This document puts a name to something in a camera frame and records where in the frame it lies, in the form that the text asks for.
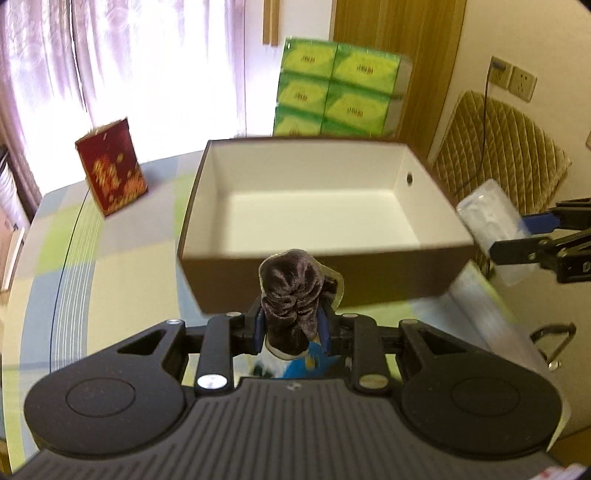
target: sheer curtain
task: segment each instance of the sheer curtain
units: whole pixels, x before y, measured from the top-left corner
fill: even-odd
[[[74,0],[74,43],[93,125],[127,116],[140,161],[243,131],[243,5]]]
[[[84,178],[75,140],[119,118],[140,161],[243,134],[243,12],[243,0],[10,0],[0,123],[12,156],[47,193]]]
[[[73,142],[91,129],[80,94],[67,0],[0,7],[0,123],[14,174],[40,200],[84,176]],[[27,178],[27,164],[34,180]]]

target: chair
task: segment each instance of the chair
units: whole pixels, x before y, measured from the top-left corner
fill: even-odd
[[[521,215],[545,211],[571,165],[564,151],[530,118],[517,108],[488,98],[486,108],[486,148],[482,168],[482,115],[484,95],[471,90],[460,95],[433,171],[461,201],[488,179],[503,188]],[[489,276],[490,262],[482,252],[475,261]]]

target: white box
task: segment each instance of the white box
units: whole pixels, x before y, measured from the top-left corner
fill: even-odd
[[[245,311],[260,293],[260,263],[289,248],[342,273],[351,306],[444,292],[473,241],[404,145],[209,142],[178,248],[201,309]]]

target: wall socket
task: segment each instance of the wall socket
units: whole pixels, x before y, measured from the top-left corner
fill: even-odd
[[[494,83],[495,85],[501,87],[502,89],[507,90],[509,88],[509,81],[511,80],[511,72],[513,71],[513,65],[511,65],[511,63],[509,63],[505,60],[501,60],[500,58],[497,58],[497,57],[491,58],[491,64],[493,61],[495,63],[499,63],[501,65],[504,65],[505,69],[504,70],[496,69],[495,67],[493,67],[491,65],[490,81],[491,81],[491,83]]]
[[[536,83],[538,83],[537,77],[519,67],[514,67],[509,81],[509,91],[522,100],[530,102]]]

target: tissue pack stack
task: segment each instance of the tissue pack stack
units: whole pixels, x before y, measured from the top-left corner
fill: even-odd
[[[411,70],[412,62],[405,56],[288,38],[273,134],[392,135]]]

